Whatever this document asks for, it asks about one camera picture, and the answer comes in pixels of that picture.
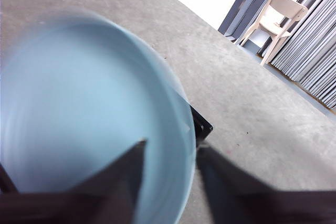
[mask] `light blue bowl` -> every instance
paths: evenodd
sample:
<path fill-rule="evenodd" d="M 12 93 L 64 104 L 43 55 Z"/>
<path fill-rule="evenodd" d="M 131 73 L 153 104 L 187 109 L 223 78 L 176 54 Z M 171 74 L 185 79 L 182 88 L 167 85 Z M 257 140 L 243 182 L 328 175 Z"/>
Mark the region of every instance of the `light blue bowl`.
<path fill-rule="evenodd" d="M 134 223 L 176 223 L 195 166 L 183 91 L 161 58 L 100 17 L 31 34 L 2 66 L 1 162 L 21 192 L 64 191 L 148 140 Z"/>

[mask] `white chair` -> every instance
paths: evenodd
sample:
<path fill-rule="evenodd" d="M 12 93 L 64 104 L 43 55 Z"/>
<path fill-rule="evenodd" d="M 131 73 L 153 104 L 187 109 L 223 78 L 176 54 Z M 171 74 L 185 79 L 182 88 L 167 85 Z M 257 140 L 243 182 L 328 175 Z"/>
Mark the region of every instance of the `white chair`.
<path fill-rule="evenodd" d="M 272 22 L 272 20 L 264 15 L 268 6 L 273 7 L 277 12 L 289 18 L 290 22 L 287 22 L 283 27 L 280 27 L 279 24 Z M 260 63 L 263 66 L 265 63 L 267 64 L 274 58 L 286 38 L 291 35 L 287 29 L 294 22 L 303 18 L 307 11 L 308 9 L 304 5 L 301 5 L 293 0 L 268 0 L 258 15 L 256 21 L 254 21 L 254 23 L 247 29 L 239 41 L 235 41 L 235 44 L 238 44 L 241 40 L 243 40 L 241 43 L 241 46 L 243 46 L 256 29 L 261 29 L 267 32 L 272 39 L 272 43 L 268 47 L 268 50 Z"/>

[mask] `chair backrest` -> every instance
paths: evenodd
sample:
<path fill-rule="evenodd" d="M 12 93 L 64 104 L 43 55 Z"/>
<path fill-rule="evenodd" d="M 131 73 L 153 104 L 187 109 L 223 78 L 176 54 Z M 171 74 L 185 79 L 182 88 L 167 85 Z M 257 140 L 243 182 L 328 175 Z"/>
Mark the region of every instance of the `chair backrest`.
<path fill-rule="evenodd" d="M 269 5 L 285 17 L 299 21 L 308 9 L 293 0 L 271 0 Z"/>

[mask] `table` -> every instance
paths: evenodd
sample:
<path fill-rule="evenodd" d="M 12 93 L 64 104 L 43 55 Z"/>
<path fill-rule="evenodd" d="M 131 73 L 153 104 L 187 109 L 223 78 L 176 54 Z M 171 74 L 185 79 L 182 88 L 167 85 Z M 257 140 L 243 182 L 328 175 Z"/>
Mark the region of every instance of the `table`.
<path fill-rule="evenodd" d="M 151 45 L 214 130 L 208 141 L 283 190 L 336 189 L 336 126 L 178 0 L 1 0 L 1 58 L 23 28 L 96 12 Z M 198 172 L 180 223 L 212 223 Z"/>

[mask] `curtain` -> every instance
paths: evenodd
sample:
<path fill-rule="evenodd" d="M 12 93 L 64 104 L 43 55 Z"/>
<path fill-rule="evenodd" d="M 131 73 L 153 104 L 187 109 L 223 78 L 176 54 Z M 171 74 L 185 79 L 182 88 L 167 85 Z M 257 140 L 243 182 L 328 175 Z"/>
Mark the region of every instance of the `curtain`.
<path fill-rule="evenodd" d="M 336 108 L 336 0 L 319 0 L 271 64 Z"/>

